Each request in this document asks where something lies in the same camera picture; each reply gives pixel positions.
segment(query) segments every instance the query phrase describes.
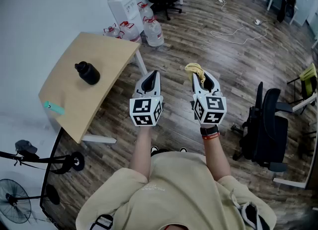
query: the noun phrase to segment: black wristband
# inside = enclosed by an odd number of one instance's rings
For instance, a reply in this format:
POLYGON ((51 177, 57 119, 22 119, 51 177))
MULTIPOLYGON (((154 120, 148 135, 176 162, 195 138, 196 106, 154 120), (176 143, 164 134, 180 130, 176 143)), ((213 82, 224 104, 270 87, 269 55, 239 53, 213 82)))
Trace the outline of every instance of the black wristband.
POLYGON ((209 128, 209 129, 200 128, 200 132, 201 132, 202 136, 209 136, 209 135, 218 133, 219 132, 219 128, 218 128, 217 125, 215 125, 212 128, 209 128))

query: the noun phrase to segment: black water bottle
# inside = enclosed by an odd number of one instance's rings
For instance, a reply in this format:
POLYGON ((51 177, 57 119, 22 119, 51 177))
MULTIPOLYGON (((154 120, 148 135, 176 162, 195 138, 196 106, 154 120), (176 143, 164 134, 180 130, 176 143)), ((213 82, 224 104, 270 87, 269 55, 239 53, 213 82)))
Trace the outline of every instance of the black water bottle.
POLYGON ((76 70, 79 72, 80 78, 86 81, 90 85, 94 85, 99 81, 100 74, 91 63, 81 61, 75 64, 76 70))

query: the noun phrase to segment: person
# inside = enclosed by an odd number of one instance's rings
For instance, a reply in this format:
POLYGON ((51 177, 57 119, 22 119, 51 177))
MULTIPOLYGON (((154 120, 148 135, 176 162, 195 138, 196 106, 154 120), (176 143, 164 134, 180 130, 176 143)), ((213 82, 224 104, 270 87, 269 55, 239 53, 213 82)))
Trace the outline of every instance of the person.
POLYGON ((274 229, 273 210, 231 176, 218 127, 200 131, 205 156, 185 149, 159 153, 151 146, 152 128, 140 127, 129 167, 86 201, 77 230, 274 229))
POLYGON ((296 5, 296 0, 282 0, 282 5, 277 15, 277 20, 279 22, 282 22, 287 13, 290 17, 293 17, 295 14, 295 10, 294 10, 295 5, 296 5))

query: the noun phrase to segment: forearm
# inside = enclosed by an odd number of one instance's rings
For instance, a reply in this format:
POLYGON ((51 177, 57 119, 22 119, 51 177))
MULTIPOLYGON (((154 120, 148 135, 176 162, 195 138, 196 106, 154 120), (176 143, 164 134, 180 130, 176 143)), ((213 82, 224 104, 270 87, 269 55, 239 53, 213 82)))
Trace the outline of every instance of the forearm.
POLYGON ((143 174, 147 179, 151 164, 151 127, 141 127, 129 168, 143 174))
POLYGON ((203 140, 207 167, 215 181, 224 176, 231 175, 230 164, 223 152, 218 137, 211 140, 203 140))

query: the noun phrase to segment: yellow rope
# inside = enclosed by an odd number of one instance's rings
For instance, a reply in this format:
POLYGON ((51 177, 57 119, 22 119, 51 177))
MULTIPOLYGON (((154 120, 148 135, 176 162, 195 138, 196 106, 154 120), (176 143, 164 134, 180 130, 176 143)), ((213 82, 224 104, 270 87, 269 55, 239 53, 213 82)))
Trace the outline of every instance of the yellow rope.
POLYGON ((190 81, 192 82, 192 74, 196 73, 201 79, 201 83, 203 84, 205 81, 204 71, 201 66, 197 63, 189 63, 185 66, 185 71, 187 72, 190 81))

